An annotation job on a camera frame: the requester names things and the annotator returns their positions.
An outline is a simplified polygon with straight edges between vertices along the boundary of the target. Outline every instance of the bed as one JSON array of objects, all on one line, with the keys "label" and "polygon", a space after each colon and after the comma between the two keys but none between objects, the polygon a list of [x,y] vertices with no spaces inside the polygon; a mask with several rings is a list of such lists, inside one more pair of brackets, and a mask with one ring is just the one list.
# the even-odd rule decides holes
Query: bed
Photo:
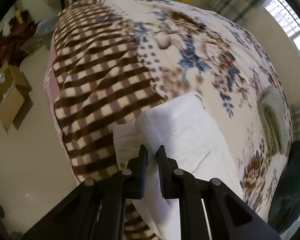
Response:
[{"label": "bed", "polygon": [[[118,171],[113,125],[196,90],[226,139],[244,201],[267,221],[293,133],[277,74],[249,31],[171,0],[80,0],[59,16],[44,91],[78,181]],[[268,153],[258,114],[270,85],[284,101],[284,154]],[[156,238],[131,202],[125,222],[127,239]]]}]

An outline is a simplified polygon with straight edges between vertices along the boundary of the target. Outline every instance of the brown checkered blanket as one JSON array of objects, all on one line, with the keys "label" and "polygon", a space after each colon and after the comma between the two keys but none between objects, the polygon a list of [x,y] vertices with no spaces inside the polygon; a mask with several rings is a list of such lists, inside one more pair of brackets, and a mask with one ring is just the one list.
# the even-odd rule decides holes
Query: brown checkered blanket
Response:
[{"label": "brown checkered blanket", "polygon": [[[148,68],[137,60],[131,23],[96,0],[81,0],[60,15],[53,64],[60,94],[54,104],[63,142],[79,180],[118,171],[111,126],[156,106]],[[127,239],[156,236],[127,202]]]},{"label": "brown checkered blanket", "polygon": [[[60,13],[54,41],[54,111],[79,181],[118,171],[114,125],[196,90],[226,139],[244,201],[267,220],[290,147],[268,153],[257,102],[269,85],[285,103],[289,142],[292,124],[277,74],[251,33],[170,0],[80,0]],[[153,238],[127,202],[124,239]]]}]

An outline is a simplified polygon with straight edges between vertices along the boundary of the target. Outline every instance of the tiled floor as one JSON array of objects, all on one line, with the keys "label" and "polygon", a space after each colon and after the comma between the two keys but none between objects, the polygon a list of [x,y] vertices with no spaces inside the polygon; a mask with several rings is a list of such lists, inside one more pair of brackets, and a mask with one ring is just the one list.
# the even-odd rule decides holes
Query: tiled floor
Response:
[{"label": "tiled floor", "polygon": [[33,89],[33,107],[19,130],[12,126],[7,134],[0,126],[0,204],[8,232],[26,232],[76,186],[44,99],[48,55],[41,48],[20,67]]}]

